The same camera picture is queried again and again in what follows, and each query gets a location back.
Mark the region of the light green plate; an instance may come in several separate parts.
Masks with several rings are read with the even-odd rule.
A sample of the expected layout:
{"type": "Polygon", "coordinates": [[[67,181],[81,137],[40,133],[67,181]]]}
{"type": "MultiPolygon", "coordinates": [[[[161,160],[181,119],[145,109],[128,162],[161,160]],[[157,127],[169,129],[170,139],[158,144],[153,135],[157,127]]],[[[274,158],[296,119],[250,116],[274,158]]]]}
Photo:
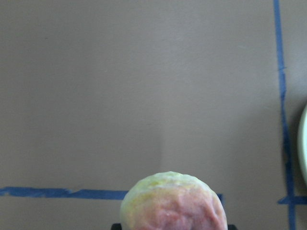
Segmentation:
{"type": "Polygon", "coordinates": [[[307,106],[305,105],[304,110],[301,114],[298,133],[297,133],[297,152],[298,160],[304,179],[307,184],[307,106]]]}

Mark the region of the blue tape line crosswise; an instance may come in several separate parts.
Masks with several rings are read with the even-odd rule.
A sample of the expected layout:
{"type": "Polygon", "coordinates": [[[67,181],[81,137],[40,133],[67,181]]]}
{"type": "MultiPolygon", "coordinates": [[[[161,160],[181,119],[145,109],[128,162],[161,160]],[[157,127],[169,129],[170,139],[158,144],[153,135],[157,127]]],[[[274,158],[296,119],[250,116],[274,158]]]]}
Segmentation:
{"type": "Polygon", "coordinates": [[[34,188],[7,186],[0,189],[1,196],[31,198],[76,198],[98,200],[123,200],[128,191],[81,189],[72,191],[67,188],[34,188]]]}

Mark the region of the pink green peach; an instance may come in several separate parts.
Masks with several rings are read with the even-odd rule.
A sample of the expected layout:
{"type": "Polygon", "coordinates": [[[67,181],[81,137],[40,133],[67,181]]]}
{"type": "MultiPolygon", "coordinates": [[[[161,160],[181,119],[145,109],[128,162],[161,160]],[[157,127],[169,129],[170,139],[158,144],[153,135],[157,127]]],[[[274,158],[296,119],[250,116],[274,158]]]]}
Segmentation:
{"type": "Polygon", "coordinates": [[[124,230],[226,230],[227,219],[216,194],[200,179],[160,172],[139,180],[120,206],[124,230]]]}

